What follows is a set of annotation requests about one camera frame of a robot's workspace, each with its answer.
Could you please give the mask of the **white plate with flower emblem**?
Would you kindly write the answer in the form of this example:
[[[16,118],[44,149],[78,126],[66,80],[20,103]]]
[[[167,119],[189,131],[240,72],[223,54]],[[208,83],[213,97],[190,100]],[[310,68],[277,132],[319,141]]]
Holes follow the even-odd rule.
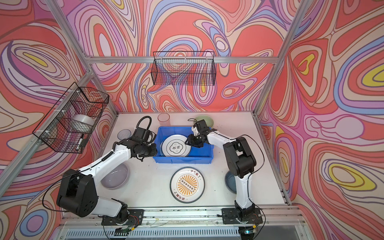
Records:
[[[187,157],[192,147],[186,144],[187,137],[172,135],[162,142],[162,153],[165,157]]]

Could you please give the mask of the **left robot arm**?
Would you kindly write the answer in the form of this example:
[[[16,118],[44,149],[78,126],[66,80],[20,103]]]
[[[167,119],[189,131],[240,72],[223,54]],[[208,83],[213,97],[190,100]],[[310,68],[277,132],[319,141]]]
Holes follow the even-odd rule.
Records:
[[[134,141],[132,138],[116,142],[111,151],[95,162],[80,168],[66,171],[60,183],[56,204],[78,217],[89,215],[107,216],[118,224],[126,222],[130,212],[122,201],[100,197],[97,185],[116,167],[125,161],[136,158],[154,157],[158,153],[155,143]]]

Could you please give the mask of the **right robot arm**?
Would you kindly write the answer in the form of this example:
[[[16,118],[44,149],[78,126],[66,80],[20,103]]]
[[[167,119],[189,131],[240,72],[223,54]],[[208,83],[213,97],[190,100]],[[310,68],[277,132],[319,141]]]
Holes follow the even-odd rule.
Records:
[[[228,169],[235,177],[237,219],[244,222],[256,210],[251,197],[251,179],[257,161],[251,147],[244,137],[227,137],[218,130],[210,128],[205,120],[193,119],[193,122],[193,133],[187,137],[185,144],[195,148],[209,144],[224,151]]]

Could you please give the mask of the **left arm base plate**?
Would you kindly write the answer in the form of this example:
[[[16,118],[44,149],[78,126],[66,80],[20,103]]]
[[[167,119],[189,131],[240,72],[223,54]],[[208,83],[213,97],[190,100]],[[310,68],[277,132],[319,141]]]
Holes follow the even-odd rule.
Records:
[[[102,217],[102,226],[128,226],[137,227],[143,222],[144,209],[128,209],[126,213],[118,214],[117,217]]]

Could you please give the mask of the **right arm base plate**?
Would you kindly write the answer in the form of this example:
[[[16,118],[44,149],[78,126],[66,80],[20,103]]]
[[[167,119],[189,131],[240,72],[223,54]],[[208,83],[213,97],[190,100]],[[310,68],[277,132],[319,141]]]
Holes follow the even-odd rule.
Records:
[[[222,208],[220,217],[225,225],[234,224],[262,224],[263,217],[259,208],[240,211],[236,208]]]

